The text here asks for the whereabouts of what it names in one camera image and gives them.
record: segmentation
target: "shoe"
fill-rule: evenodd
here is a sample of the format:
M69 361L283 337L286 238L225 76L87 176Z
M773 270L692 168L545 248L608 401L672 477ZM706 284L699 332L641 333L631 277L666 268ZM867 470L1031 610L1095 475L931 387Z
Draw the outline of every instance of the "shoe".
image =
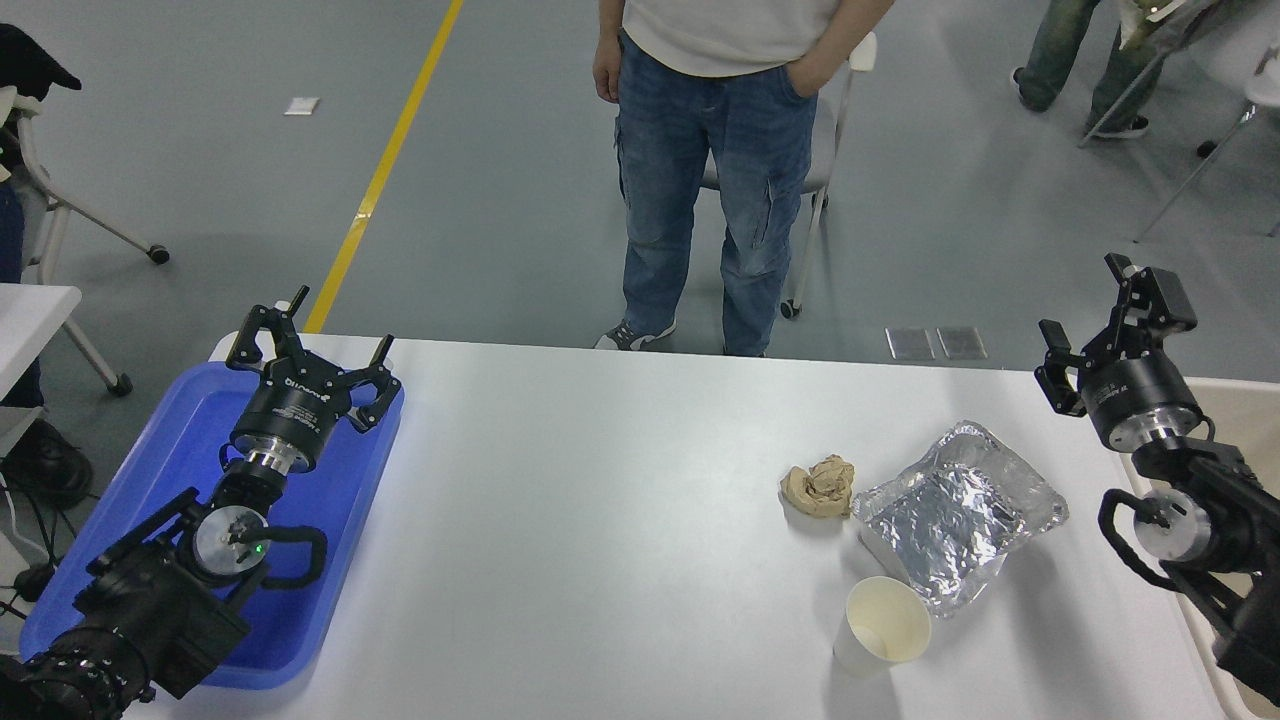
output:
M631 329L626 320L618 327L600 336L595 343L595 350L640 350L655 340L664 338L676 332L676 323L658 334L640 334Z
M721 355L723 355L726 357L733 357L732 355L728 354L728 348L724 347L723 345L721 346ZM762 350L760 354L756 355L756 357L764 357L764 351Z
M1100 129L1098 132L1093 133L1093 137L1098 137L1102 140L1137 140L1147 135L1147 131L1151 129L1149 126L1151 122L1147 118L1143 118L1142 115L1134 115L1133 122L1129 123L1129 127L1123 129Z
M45 420L36 420L0 460L5 487L29 492L67 510L88 495L93 466L88 457Z
M1019 65L1019 67L1009 70L1009 85L1012 86L1014 92L1018 94L1018 101L1023 104L1023 108L1027 108L1032 113L1043 113L1044 110L1042 108L1032 108L1030 102L1028 102L1027 99L1023 97L1023 86L1018 81L1018 78L1023 74L1024 69L1027 69L1027 68L1023 68L1023 67Z

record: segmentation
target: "hand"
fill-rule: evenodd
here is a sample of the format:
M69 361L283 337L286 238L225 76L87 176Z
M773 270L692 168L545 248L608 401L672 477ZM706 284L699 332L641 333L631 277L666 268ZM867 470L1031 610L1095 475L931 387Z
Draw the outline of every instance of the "hand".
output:
M813 97L818 95L822 86L827 85L831 76L836 74L836 68L819 68L808 56L786 64L787 78L792 90L800 97Z
M595 78L595 94L605 102L618 101L618 76L622 74L622 44L617 36L600 36L595 46L595 61L591 63L591 77Z

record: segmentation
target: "chair wheel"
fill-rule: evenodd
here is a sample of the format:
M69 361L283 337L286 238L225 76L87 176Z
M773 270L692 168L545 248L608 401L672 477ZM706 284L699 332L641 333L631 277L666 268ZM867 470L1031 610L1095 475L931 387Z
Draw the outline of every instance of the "chair wheel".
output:
M129 375L120 373L115 377L115 384L106 386L106 389L109 389L115 397L124 397L125 395L133 392L133 380L129 379Z

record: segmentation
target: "gray floor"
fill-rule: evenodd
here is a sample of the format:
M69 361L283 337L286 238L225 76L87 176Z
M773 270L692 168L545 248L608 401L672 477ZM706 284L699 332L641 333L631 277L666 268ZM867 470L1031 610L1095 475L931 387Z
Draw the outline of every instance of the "gray floor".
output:
M886 327L973 325L989 359L938 364L1030 370L1041 318L1076 345L1101 329L1115 300L1102 256L1120 251L1181 277L1201 322L1167 345L1185 374L1280 382L1280 240L1265 237L1280 220L1280 124L1243 131L1133 245L1240 99L1175 55L1148 137L1079 150L1115 9L1100 6L1061 99L1033 115L1006 77L1044 5L899 0L888 13L877 68L854 90L828 242L772 357L891 363ZM64 337L44 354L52 421L100 487L169 383L252 304L323 284L445 8L5 10L84 82L47 99L44 164L173 252L157 268L87 222L70 227L59 281L83 290L77 316L137 388L109 396ZM463 5L325 332L586 347L621 316L614 109L593 91L594 40L588 0ZM316 115L282 117L293 96L320 96ZM699 218L680 329L659 351L721 347L714 195Z

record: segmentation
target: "chair leg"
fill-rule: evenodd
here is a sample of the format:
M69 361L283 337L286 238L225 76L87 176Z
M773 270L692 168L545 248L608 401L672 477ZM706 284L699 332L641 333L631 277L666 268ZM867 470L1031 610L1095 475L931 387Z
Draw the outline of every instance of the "chair leg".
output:
M36 155L36 146L32 140L31 118L28 117L18 118L18 142L22 146L22 155L27 170L31 173L31 182L44 191L45 195L54 199L56 204L65 205L72 210L76 210L93 224L138 249L143 255L151 258L152 263L160 265L169 260L169 252L164 249L164 246L142 245L137 240L133 240L129 233L122 231L114 222L106 220L101 213L72 197L64 190L54 184L54 181L50 179L49 173L45 172L45 168L40 164Z
M1156 213L1156 217L1152 218L1149 223L1147 223L1147 227L1143 228L1140 233L1138 233L1138 237L1133 238L1134 242L1142 242L1142 238L1146 237L1147 233L1151 232L1151 228L1156 227L1156 223L1158 223L1160 219L1165 217L1165 213L1169 211L1169 209L1174 205L1174 201L1178 200L1178 197L1183 193L1183 191L1190 187L1193 182L1196 182L1196 178L1198 178L1201 173L1203 173L1204 169L1208 168L1210 163L1212 163L1213 159L1217 158L1217 154L1221 152L1224 147L1226 147L1226 143L1233 137L1235 137L1236 131L1239 131L1242 127L1244 127L1245 123L1252 120L1254 115L1257 115L1257 113L1258 113L1257 105L1252 102L1245 105L1244 113L1240 115L1240 119L1235 120L1235 124L1231 126L1230 132L1228 132L1226 136L1213 147L1213 151L1210 152L1208 156L1201 160L1199 165L1196 165L1196 169L1192 170L1192 174L1183 181L1183 184L1178 186L1178 190L1174 191L1172 197L1170 197L1165 202L1165 205L1160 209L1160 211Z
M116 397L124 397L133 392L133 382L124 373L116 374L110 365L106 364L106 359L93 347L90 342L88 336L81 329L76 320L68 318L63 322L63 329L67 331L67 336L72 338L76 347L79 348L81 354L88 360L88 364L93 366L102 382L106 384L106 389Z
M1120 108L1120 104L1128 100L1130 95L1133 95L1133 91L1135 87L1138 87L1138 83L1146 79L1146 77L1149 76L1151 72L1156 68L1156 64L1164 60L1166 55L1169 55L1167 51L1161 51L1155 58L1152 58L1149 63L1147 63L1147 67L1143 68L1140 73L1138 73L1138 77L1133 78L1133 82L1129 83L1129 87L1124 88L1124 92L1120 94L1120 97L1116 97L1116 101L1112 102L1110 108L1107 108L1106 114L1098 118L1098 122L1089 128L1089 132L1084 133L1084 137L1080 138L1080 142L1076 145L1076 147L1084 147L1085 143L1089 142L1089 138L1097 135L1098 128L1101 128L1103 123L1110 120L1111 115L1116 114L1116 109Z
M38 284L52 284L54 269L58 265L58 254L61 250L63 237L67 234L68 217L70 217L70 209L65 205L59 205L54 209L54 217L50 220L49 227L45 229L45 251L42 256L36 260L36 282ZM76 347L81 351L84 359L88 360L88 364L93 366L93 370L100 378L102 378L102 382L106 383L106 389L111 391L111 395L118 397L129 395L133 389L133 383L129 380L129 377L123 373L116 374L115 370L106 364L102 354L93 347L93 343L90 342L88 336L84 334L84 331L81 329L76 320L68 318L67 322L63 323L63 329L67 331L67 334L72 338Z
M804 307L804 290L809 281L809 265L813 264L814 246L818 245L820 238L822 227L822 214L827 208L827 188L819 187L817 192L813 193L813 214L809 218L809 237L804 243L804 255L800 260L800 277L796 278L796 291L782 304L782 316L791 320L800 315L800 310Z

